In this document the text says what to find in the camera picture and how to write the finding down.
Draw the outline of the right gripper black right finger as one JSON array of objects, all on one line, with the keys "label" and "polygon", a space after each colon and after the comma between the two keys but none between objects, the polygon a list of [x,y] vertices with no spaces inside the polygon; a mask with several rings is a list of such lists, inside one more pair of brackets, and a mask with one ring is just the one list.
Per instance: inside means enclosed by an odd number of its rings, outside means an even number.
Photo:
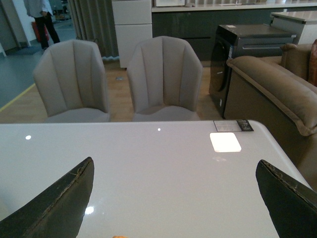
[{"label": "right gripper black right finger", "polygon": [[281,238],[317,236],[317,193],[265,160],[256,179],[273,225]]}]

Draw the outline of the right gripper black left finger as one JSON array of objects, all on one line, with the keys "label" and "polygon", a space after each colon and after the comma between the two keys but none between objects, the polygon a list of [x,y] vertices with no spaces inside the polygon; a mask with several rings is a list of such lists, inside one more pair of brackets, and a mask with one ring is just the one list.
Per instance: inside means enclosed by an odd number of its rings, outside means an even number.
[{"label": "right gripper black left finger", "polygon": [[2,238],[75,238],[90,200],[94,161],[84,159],[0,222]]}]

